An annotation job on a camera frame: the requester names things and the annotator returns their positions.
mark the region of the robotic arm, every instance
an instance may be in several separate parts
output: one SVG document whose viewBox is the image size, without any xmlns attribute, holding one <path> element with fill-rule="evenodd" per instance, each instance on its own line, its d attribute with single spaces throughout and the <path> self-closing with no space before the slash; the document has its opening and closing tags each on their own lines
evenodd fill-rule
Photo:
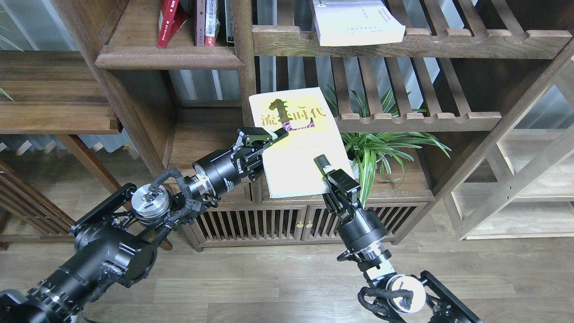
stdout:
<svg viewBox="0 0 574 323">
<path fill-rule="evenodd" d="M 157 248 L 168 234 L 194 219 L 231 191 L 242 178 L 255 181 L 263 171 L 261 155 L 288 135 L 279 129 L 240 128 L 228 150 L 218 150 L 193 164 L 196 175 L 183 176 L 169 169 L 139 189 L 124 185 L 71 228 L 76 254 L 26 296 L 15 290 L 0 291 L 0 323 L 70 323 L 88 302 L 96 301 L 114 283 L 126 287 L 148 276 Z M 344 171 L 335 170 L 325 156 L 315 159 L 329 192 L 323 195 L 331 212 L 341 219 L 337 228 L 347 250 L 339 261 L 357 262 L 369 287 L 359 302 L 377 317 L 405 322 L 425 304 L 433 310 L 430 322 L 482 323 L 429 272 L 420 278 L 398 275 L 389 262 L 391 254 L 381 241 L 387 234 L 375 213 L 357 200 L 360 186 Z M 162 184 L 174 177 L 181 192 L 172 195 Z M 120 209 L 128 201 L 133 208 Z M 146 228 L 137 235 L 127 232 L 135 222 Z M 431 289 L 436 296 L 425 292 Z M 375 297 L 373 303 L 365 296 Z"/>
<path fill-rule="evenodd" d="M 337 260 L 356 262 L 369 284 L 358 294 L 364 308 L 383 320 L 405 323 L 400 315 L 414 314 L 427 304 L 433 311 L 429 323 L 482 323 L 430 272 L 423 271 L 420 278 L 397 274 L 389 261 L 391 253 L 381 244 L 387 230 L 375 212 L 365 210 L 357 199 L 360 185 L 343 170 L 334 169 L 325 155 L 315 158 L 315 163 L 329 189 L 323 194 L 325 204 L 341 220 L 337 232 L 347 250 Z M 373 303 L 365 296 L 375 297 Z"/>
<path fill-rule="evenodd" d="M 169 169 L 139 189 L 126 184 L 82 217 L 71 228 L 75 255 L 27 296 L 0 291 L 0 323 L 69 323 L 114 283 L 130 287 L 146 278 L 168 234 L 193 223 L 208 207 L 217 207 L 242 178 L 257 180 L 263 171 L 263 151 L 288 135 L 283 129 L 262 128 L 240 128 L 238 133 L 231 148 L 195 162 L 195 176 L 183 177 Z M 169 177 L 176 179 L 180 193 L 172 195 L 161 185 Z M 121 212 L 128 201 L 132 210 Z M 146 228 L 138 235 L 127 232 L 137 221 Z"/>
</svg>

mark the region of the book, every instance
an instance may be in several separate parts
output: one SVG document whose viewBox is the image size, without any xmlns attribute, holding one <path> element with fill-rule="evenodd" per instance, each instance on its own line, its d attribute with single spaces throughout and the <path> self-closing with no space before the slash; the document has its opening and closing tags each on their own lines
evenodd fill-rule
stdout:
<svg viewBox="0 0 574 323">
<path fill-rule="evenodd" d="M 405 25 L 381 0 L 311 0 L 321 46 L 400 43 Z"/>
<path fill-rule="evenodd" d="M 218 0 L 206 0 L 205 2 L 205 46 L 215 46 L 215 39 L 219 29 L 217 19 Z"/>
<path fill-rule="evenodd" d="M 193 34 L 195 35 L 195 45 L 205 46 L 205 0 L 189 0 L 191 16 L 195 17 Z"/>
<path fill-rule="evenodd" d="M 160 9 L 160 31 L 157 45 L 161 48 L 168 46 L 168 41 L 189 19 L 179 0 L 163 0 Z"/>
<path fill-rule="evenodd" d="M 255 126 L 283 127 L 289 135 L 263 152 L 271 198 L 326 193 L 313 159 L 325 154 L 332 165 L 352 176 L 343 140 L 320 88 L 256 94 L 249 97 Z"/>
<path fill-rule="evenodd" d="M 227 46 L 233 46 L 235 40 L 233 38 L 233 15 L 231 14 L 230 0 L 225 0 L 225 34 Z"/>
</svg>

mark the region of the yellow book cover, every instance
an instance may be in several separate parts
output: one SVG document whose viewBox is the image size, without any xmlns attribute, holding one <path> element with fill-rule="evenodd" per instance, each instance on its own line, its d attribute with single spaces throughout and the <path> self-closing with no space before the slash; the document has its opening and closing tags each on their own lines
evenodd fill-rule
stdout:
<svg viewBox="0 0 574 323">
<path fill-rule="evenodd" d="M 335 168 L 352 176 L 335 119 L 318 87 L 249 97 L 255 126 L 283 127 L 289 135 L 263 153 L 271 198 L 327 192 L 313 159 L 325 154 Z"/>
</svg>

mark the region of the wooden floor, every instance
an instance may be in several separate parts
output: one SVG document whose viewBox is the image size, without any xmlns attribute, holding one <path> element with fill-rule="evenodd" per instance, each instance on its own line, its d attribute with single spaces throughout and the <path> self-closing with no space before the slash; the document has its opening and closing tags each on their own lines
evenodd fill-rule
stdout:
<svg viewBox="0 0 574 323">
<path fill-rule="evenodd" d="M 150 179 L 126 152 L 98 156 L 122 183 Z M 107 195 L 70 156 L 0 153 L 0 159 L 73 218 Z M 177 233 L 170 240 L 173 250 L 159 250 L 147 279 L 130 289 L 112 286 L 86 306 L 88 317 L 101 323 L 381 322 L 356 300 L 365 285 L 356 265 L 335 260 L 341 244 L 197 253 Z M 398 272 L 430 271 L 484 322 L 574 322 L 574 238 L 457 241 L 440 203 L 400 245 L 386 247 Z M 71 243 L 12 244 L 0 252 L 0 290 L 24 293 L 72 255 Z M 430 316 L 427 310 L 406 319 L 428 322 Z"/>
</svg>

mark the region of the potted plant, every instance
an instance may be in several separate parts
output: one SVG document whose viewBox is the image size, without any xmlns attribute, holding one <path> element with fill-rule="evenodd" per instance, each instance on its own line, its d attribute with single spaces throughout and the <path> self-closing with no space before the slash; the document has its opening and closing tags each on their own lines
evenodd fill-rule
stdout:
<svg viewBox="0 0 574 323">
<path fill-rule="evenodd" d="M 329 96 L 325 96 L 325 98 L 331 109 L 338 112 L 339 108 L 335 101 L 336 92 L 331 86 L 328 85 L 327 87 L 335 99 Z M 361 117 L 369 116 L 370 113 L 365 100 L 356 91 L 351 90 L 351 92 L 359 105 L 357 113 Z M 393 117 L 399 116 L 398 107 L 391 89 L 388 89 L 381 97 L 381 106 L 384 113 L 390 113 Z M 425 110 L 413 109 L 413 111 L 424 112 Z M 379 168 L 381 177 L 387 183 L 401 180 L 401 184 L 396 189 L 402 186 L 405 181 L 404 161 L 414 161 L 413 156 L 401 151 L 402 148 L 420 149 L 422 148 L 421 145 L 432 145 L 440 148 L 450 158 L 448 152 L 451 149 L 439 142 L 435 136 L 426 132 L 342 133 L 341 137 L 343 138 L 347 155 L 352 160 L 352 166 L 358 166 L 359 168 L 359 184 L 361 186 L 359 200 L 363 205 L 371 192 L 377 168 Z M 396 160 L 401 166 L 402 179 L 387 179 L 387 176 L 392 173 L 389 160 Z"/>
<path fill-rule="evenodd" d="M 4 30 L 8 30 L 10 31 L 8 28 L 0 25 L 0 29 L 4 29 Z M 15 49 L 19 50 L 19 51 L 23 51 L 20 47 L 16 46 L 15 43 L 12 43 L 8 38 L 0 35 L 0 41 L 9 44 L 10 46 L 14 47 Z M 1 87 L 0 87 L 0 93 L 2 93 L 6 98 L 9 98 L 10 100 L 14 101 L 14 99 L 8 94 L 6 93 L 6 91 L 4 91 Z"/>
</svg>

